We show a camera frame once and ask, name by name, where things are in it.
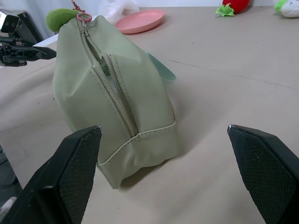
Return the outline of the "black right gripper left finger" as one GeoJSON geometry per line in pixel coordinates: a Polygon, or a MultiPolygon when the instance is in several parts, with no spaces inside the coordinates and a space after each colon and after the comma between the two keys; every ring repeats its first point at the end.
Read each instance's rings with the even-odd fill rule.
{"type": "Polygon", "coordinates": [[[65,137],[31,177],[3,224],[79,224],[93,188],[101,127],[65,137]]]}

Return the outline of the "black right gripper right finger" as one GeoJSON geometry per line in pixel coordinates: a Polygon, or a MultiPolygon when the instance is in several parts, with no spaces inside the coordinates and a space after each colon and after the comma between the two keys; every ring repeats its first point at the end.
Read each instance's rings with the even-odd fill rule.
{"type": "Polygon", "coordinates": [[[267,224],[299,222],[299,159],[275,135],[229,125],[242,181],[267,224]]]}

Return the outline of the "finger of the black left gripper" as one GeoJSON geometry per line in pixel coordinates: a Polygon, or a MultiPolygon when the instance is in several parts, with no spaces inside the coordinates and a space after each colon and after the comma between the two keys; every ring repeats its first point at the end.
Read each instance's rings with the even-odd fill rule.
{"type": "Polygon", "coordinates": [[[56,51],[48,47],[1,46],[0,65],[3,67],[21,67],[26,66],[27,61],[50,60],[56,55],[56,51]]]}

